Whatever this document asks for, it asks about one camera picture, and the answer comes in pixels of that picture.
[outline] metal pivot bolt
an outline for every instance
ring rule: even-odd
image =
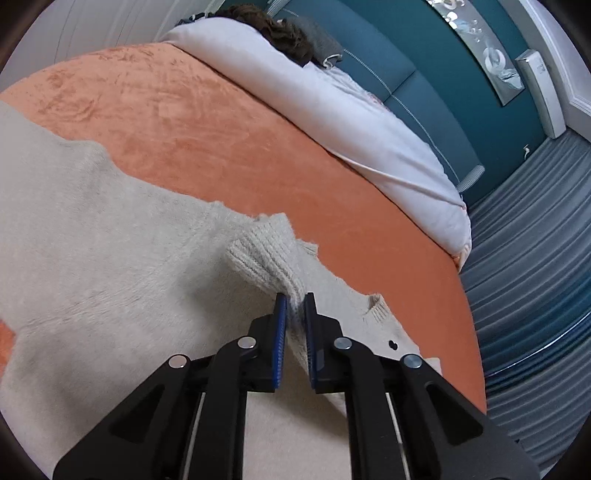
[[[347,337],[338,337],[335,339],[334,345],[338,350],[349,350],[353,346],[353,342]]]
[[[242,337],[242,338],[238,339],[238,346],[240,348],[244,348],[244,350],[247,350],[249,348],[254,348],[255,345],[256,345],[256,339],[253,337]]]
[[[423,359],[414,353],[410,355],[404,355],[404,359],[402,360],[404,365],[409,368],[418,368],[423,364]]]
[[[187,365],[187,357],[184,355],[175,355],[170,357],[168,361],[168,366],[171,368],[182,368]]]

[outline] white duvet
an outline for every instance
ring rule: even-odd
[[[472,248],[466,205],[429,145],[346,73],[311,63],[302,68],[254,28],[228,18],[181,25],[163,41],[230,78],[351,165],[462,267]]]

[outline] white wall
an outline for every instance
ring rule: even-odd
[[[27,31],[0,72],[0,91],[82,53],[157,41],[181,18],[217,10],[223,0],[55,0]]]
[[[537,0],[499,0],[552,77],[566,124],[591,141],[591,73],[560,24]]]

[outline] upholstered headboard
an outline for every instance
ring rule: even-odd
[[[345,48],[338,67],[380,98],[426,143],[463,192],[484,172],[462,127],[415,65],[373,25],[339,0],[275,0],[276,18],[313,18]]]

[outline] orange blanket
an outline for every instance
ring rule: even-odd
[[[102,143],[134,177],[248,215],[285,212],[327,268],[382,293],[421,353],[485,411],[452,259],[368,181],[203,63],[168,44],[120,47],[37,72],[0,100],[64,138]],[[0,327],[0,365],[11,345]]]

